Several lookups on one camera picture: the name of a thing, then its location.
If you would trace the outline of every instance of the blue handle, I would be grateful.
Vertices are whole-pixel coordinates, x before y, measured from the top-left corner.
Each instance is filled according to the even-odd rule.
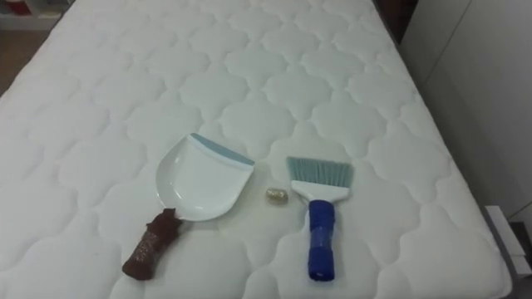
[[[334,229],[334,206],[325,200],[313,200],[308,205],[310,217],[310,250],[308,275],[318,282],[334,279],[334,257],[331,239]]]

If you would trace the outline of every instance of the white brush head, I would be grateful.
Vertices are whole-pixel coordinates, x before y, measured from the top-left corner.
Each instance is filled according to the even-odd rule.
[[[292,190],[308,200],[321,199],[334,203],[349,197],[349,188],[293,180]]]

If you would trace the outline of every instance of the light blue bristles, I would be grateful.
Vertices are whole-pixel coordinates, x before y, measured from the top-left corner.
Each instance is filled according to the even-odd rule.
[[[287,157],[291,180],[349,188],[352,166],[320,159]]]

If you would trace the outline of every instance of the white wall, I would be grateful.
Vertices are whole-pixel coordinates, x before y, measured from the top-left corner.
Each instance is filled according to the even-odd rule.
[[[532,1],[421,0],[419,8],[401,50],[427,105],[477,200],[524,218],[532,232],[532,217],[516,214],[532,201]],[[451,34],[431,37],[438,32]],[[419,54],[433,51],[429,60]]]

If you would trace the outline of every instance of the hand brush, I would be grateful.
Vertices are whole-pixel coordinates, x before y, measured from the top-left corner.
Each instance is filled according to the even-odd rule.
[[[331,247],[334,228],[333,203],[349,196],[352,166],[319,159],[287,158],[292,189],[309,200],[310,250],[308,275],[315,281],[334,279]]]

